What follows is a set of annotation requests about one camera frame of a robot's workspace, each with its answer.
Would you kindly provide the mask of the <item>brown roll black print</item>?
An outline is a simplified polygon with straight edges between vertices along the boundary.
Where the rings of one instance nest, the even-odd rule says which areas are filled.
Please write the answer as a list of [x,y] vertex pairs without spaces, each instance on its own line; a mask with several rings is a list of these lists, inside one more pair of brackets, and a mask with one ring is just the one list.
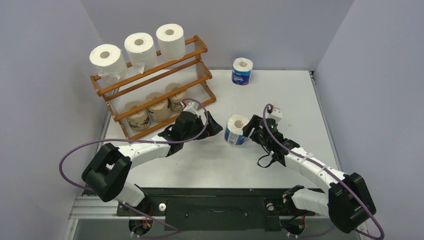
[[[134,101],[130,101],[128,102],[125,107],[124,110],[125,111],[130,111],[133,110],[139,106],[141,106],[144,102],[141,100],[134,100]],[[126,117],[126,121],[129,125],[129,127],[137,132],[141,132],[144,131],[146,129],[148,129],[150,127],[150,117],[149,114],[147,112],[147,110],[144,108],[132,115],[129,115]]]

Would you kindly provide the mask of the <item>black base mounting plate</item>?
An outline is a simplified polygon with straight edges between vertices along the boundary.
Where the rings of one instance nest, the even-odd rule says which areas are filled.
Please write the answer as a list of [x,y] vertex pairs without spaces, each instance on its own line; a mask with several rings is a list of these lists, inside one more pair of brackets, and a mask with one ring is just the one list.
[[147,188],[146,193],[136,209],[182,231],[278,231],[283,217],[317,213],[284,201],[284,193],[295,194],[288,188]]

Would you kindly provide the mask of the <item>blue toilet roll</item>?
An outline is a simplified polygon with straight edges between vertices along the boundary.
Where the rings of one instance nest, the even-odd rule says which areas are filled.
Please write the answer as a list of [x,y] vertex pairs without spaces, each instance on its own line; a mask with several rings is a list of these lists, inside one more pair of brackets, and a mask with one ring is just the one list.
[[231,80],[236,85],[247,85],[253,70],[253,62],[250,59],[236,58],[232,65]]
[[248,123],[249,119],[246,116],[239,114],[230,116],[225,128],[225,141],[234,146],[242,145],[246,140],[246,137],[243,135],[243,127]]

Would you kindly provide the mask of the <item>brown roll with cartoon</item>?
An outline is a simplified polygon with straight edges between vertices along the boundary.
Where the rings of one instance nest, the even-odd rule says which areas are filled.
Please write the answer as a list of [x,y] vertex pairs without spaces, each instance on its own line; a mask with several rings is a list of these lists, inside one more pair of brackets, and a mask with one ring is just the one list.
[[[170,93],[170,92],[172,92],[172,91],[174,91],[174,90],[176,90],[176,89],[178,89],[182,86],[183,86],[183,84],[180,84],[180,83],[170,83],[165,87],[165,91],[166,91],[166,93]],[[185,105],[182,103],[182,101],[183,101],[183,99],[186,99],[188,96],[189,95],[188,95],[187,90],[184,90],[180,93],[177,93],[175,95],[170,96],[168,98],[168,101],[170,103],[171,109],[174,112],[181,113],[185,108]]]

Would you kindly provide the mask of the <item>brown roll plain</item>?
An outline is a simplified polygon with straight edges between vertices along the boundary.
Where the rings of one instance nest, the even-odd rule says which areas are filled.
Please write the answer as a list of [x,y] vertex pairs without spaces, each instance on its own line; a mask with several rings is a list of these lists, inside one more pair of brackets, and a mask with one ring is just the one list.
[[[161,96],[163,96],[163,94],[160,92],[152,92],[149,95],[147,95],[145,100],[147,102],[150,102]],[[171,107],[167,98],[149,106],[147,108],[147,111],[150,117],[152,117],[152,119],[158,123],[169,119],[172,114]]]

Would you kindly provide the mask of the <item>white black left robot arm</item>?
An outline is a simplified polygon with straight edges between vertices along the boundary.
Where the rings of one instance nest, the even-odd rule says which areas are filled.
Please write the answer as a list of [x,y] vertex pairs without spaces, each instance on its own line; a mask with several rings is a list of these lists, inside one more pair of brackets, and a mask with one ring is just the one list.
[[83,171],[82,180],[103,202],[117,200],[129,205],[136,215],[145,214],[149,210],[149,201],[143,190],[128,180],[130,170],[177,153],[186,140],[202,140],[223,130],[209,111],[205,116],[208,119],[203,122],[201,116],[183,111],[174,124],[151,138],[149,143],[122,146],[104,144]]

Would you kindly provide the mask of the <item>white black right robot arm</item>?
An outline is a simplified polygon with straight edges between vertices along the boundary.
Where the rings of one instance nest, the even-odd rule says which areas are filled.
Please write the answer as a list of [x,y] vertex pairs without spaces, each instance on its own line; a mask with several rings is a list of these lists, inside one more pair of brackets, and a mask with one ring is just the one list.
[[313,182],[320,192],[296,185],[282,195],[282,207],[289,213],[313,212],[331,219],[342,232],[350,233],[377,212],[365,180],[358,173],[347,174],[330,167],[305,151],[297,142],[277,130],[275,119],[253,115],[242,134],[279,163]]

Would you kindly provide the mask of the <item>orange wooden tiered shelf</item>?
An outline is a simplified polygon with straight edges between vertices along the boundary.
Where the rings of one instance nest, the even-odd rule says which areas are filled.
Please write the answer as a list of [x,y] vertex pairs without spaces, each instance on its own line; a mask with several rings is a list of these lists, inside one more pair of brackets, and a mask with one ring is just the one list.
[[162,122],[150,119],[148,129],[136,131],[130,127],[128,119],[138,110],[169,100],[172,95],[187,91],[189,98],[200,101],[204,106],[217,100],[207,83],[213,75],[202,60],[202,54],[208,51],[207,45],[195,35],[185,40],[185,47],[185,56],[174,61],[165,60],[157,51],[157,66],[144,73],[139,73],[128,62],[127,76],[118,83],[107,83],[99,75],[90,76],[96,94],[108,107],[110,118],[114,121],[112,125],[122,131],[120,137],[140,139],[175,121],[179,115],[177,112]]

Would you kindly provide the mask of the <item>white toilet paper roll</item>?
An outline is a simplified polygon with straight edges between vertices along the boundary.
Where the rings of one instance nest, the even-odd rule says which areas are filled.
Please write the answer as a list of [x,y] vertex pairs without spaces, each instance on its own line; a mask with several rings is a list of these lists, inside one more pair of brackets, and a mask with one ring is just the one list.
[[124,47],[132,67],[139,73],[143,74],[157,65],[157,51],[150,34],[145,32],[133,33],[125,39]]
[[89,60],[97,69],[98,75],[108,84],[118,83],[127,77],[127,64],[122,50],[116,45],[101,44],[95,47]]
[[156,30],[156,37],[161,55],[167,61],[176,61],[186,54],[186,44],[183,28],[176,23],[160,26]]

